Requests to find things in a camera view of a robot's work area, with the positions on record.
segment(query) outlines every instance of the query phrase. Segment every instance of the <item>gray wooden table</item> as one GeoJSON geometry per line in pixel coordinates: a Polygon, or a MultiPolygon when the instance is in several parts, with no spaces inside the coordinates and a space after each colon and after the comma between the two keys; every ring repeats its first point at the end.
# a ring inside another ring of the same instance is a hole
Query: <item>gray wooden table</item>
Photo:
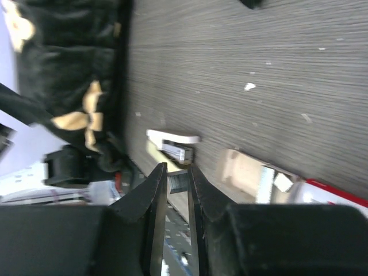
{"type": "Polygon", "coordinates": [[[239,147],[368,198],[367,14],[365,0],[136,1],[130,157],[148,174],[146,129],[191,131],[211,182],[219,151],[239,147]]]}

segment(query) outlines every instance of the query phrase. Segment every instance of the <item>white debris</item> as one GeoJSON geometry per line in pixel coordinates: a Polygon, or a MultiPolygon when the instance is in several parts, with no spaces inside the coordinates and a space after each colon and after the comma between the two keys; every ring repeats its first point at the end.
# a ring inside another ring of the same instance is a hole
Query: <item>white debris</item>
{"type": "Polygon", "coordinates": [[[251,90],[252,88],[255,88],[255,84],[254,83],[251,83],[251,82],[248,82],[246,84],[246,86],[244,87],[244,91],[249,91],[251,90]]]}
{"type": "Polygon", "coordinates": [[[303,118],[305,119],[305,121],[307,121],[308,124],[312,123],[311,118],[309,118],[309,116],[305,113],[301,114],[303,116],[303,118]]]}
{"type": "Polygon", "coordinates": [[[182,261],[182,264],[187,266],[188,265],[188,260],[185,258],[185,256],[182,256],[181,257],[181,261],[182,261]]]}
{"type": "Polygon", "coordinates": [[[165,260],[162,260],[161,276],[170,276],[168,265],[166,264],[165,260]]]}

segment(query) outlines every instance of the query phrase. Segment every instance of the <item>small white object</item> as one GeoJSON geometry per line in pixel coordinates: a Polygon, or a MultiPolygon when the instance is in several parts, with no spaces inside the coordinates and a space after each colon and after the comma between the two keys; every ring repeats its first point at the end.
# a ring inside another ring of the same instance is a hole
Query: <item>small white object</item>
{"type": "Polygon", "coordinates": [[[253,89],[253,88],[255,88],[256,86],[255,86],[255,84],[254,83],[251,83],[251,82],[248,82],[247,84],[246,84],[246,86],[244,87],[244,91],[249,91],[249,90],[251,90],[251,89],[253,89]]]}
{"type": "Polygon", "coordinates": [[[274,182],[275,170],[273,168],[263,167],[262,176],[259,182],[255,202],[257,204],[271,203],[272,188],[274,182]]]}
{"type": "Polygon", "coordinates": [[[305,121],[307,121],[308,124],[311,124],[312,123],[311,118],[309,118],[309,116],[307,114],[303,113],[301,115],[305,119],[305,121]]]}
{"type": "Polygon", "coordinates": [[[168,265],[166,264],[165,260],[162,259],[161,276],[169,276],[170,273],[168,269],[169,269],[168,265]]]}
{"type": "Polygon", "coordinates": [[[178,131],[148,129],[146,134],[158,149],[162,148],[162,141],[164,140],[179,144],[198,144],[201,141],[199,136],[178,131]]]}
{"type": "Polygon", "coordinates": [[[293,182],[285,176],[285,174],[279,173],[274,181],[274,185],[283,193],[290,190],[293,186],[293,182]]]}
{"type": "Polygon", "coordinates": [[[111,191],[109,181],[92,182],[88,185],[91,202],[94,205],[110,205],[111,191]]]}
{"type": "Polygon", "coordinates": [[[188,265],[188,260],[184,256],[182,256],[181,259],[182,259],[182,264],[184,266],[187,266],[188,265]]]}

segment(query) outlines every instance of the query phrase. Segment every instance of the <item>black pillow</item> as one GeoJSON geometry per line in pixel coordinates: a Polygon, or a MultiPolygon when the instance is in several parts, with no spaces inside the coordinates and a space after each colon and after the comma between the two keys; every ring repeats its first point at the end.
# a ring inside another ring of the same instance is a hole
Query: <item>black pillow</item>
{"type": "Polygon", "coordinates": [[[29,112],[35,122],[86,155],[104,155],[110,162],[104,170],[117,170],[106,120],[119,107],[120,0],[2,0],[2,6],[16,53],[21,98],[15,100],[39,110],[29,112]]]}

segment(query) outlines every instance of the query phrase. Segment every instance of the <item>white wall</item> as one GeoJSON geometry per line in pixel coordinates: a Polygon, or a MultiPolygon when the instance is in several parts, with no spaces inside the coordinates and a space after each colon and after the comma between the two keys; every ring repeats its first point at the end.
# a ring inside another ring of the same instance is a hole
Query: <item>white wall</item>
{"type": "MultiPolygon", "coordinates": [[[[3,13],[0,12],[0,82],[17,91],[16,67],[3,13]]],[[[63,141],[41,126],[28,127],[0,111],[0,122],[17,133],[11,139],[15,146],[0,160],[0,175],[20,170],[56,151],[63,141]]]]}

